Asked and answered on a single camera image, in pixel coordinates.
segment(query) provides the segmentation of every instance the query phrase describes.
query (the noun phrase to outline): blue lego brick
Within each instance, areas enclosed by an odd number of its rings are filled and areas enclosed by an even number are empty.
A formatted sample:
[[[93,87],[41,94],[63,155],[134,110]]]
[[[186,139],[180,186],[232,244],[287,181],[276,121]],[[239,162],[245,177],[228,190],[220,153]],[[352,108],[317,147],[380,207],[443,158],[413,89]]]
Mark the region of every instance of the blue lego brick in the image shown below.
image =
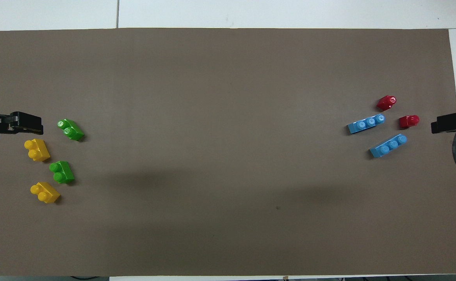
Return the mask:
[[[371,148],[370,151],[375,158],[382,157],[388,154],[393,149],[407,142],[407,137],[399,133],[387,141],[379,144],[378,146]]]
[[[375,127],[379,124],[384,123],[385,117],[382,114],[376,114],[372,117],[367,117],[362,120],[358,120],[351,124],[348,124],[349,133],[358,133],[362,130],[366,130],[368,128]]]

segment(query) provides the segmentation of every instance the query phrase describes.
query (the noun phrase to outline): brown surface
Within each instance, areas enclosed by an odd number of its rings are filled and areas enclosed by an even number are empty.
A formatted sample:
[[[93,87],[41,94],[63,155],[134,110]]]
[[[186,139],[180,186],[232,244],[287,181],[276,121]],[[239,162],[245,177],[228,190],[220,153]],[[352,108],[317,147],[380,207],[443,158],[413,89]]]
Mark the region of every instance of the brown surface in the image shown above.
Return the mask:
[[[386,94],[386,123],[349,135]],[[0,274],[456,272],[452,135],[429,126],[456,111],[447,30],[0,32],[16,110],[76,180],[1,136]],[[372,159],[406,114],[408,143]]]

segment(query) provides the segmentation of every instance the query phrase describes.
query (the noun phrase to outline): lego brick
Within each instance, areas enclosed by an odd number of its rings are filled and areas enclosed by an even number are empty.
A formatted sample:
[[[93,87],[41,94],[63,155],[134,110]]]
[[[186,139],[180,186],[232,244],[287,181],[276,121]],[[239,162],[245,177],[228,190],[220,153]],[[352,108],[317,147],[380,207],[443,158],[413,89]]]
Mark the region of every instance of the lego brick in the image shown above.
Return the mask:
[[[28,157],[31,158],[33,161],[42,162],[46,159],[51,158],[51,155],[49,155],[48,149],[46,147],[46,144],[42,139],[27,140],[23,144],[23,147],[28,149]]]
[[[395,103],[396,103],[396,98],[394,96],[383,96],[378,102],[378,107],[381,110],[388,110]]]
[[[385,116],[382,114],[376,114],[371,117],[367,117],[362,120],[358,120],[351,124],[348,124],[349,133],[358,133],[360,131],[366,130],[368,128],[373,128],[379,124],[384,123]]]
[[[370,151],[375,158],[382,157],[388,154],[393,149],[396,149],[398,146],[407,142],[407,137],[399,133],[394,137],[388,139],[387,141],[379,144],[378,146],[371,148]]]
[[[53,179],[57,183],[69,183],[74,180],[69,163],[66,161],[58,161],[49,165],[49,170],[52,171]]]
[[[82,130],[70,119],[58,121],[58,128],[63,130],[64,135],[73,141],[78,141],[84,136]]]
[[[60,197],[60,194],[49,183],[44,181],[32,185],[30,193],[37,195],[37,199],[44,203],[53,203]]]
[[[398,121],[400,122],[400,127],[401,128],[410,128],[412,126],[416,126],[417,124],[419,124],[419,116],[417,115],[407,115],[407,116],[404,116],[400,119],[398,119]]]

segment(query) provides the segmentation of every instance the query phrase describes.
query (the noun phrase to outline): red lego brick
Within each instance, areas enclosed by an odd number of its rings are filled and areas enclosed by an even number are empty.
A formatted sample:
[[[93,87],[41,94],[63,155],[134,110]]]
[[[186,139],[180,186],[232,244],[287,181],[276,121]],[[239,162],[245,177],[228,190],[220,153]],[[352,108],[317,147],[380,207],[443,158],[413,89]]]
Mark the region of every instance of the red lego brick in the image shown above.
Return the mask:
[[[396,103],[394,96],[383,96],[378,102],[378,107],[382,110],[390,109]]]
[[[404,116],[400,119],[398,119],[400,121],[400,127],[401,128],[408,128],[408,127],[412,127],[412,126],[415,126],[419,123],[419,116],[417,115],[407,115],[407,116]]]

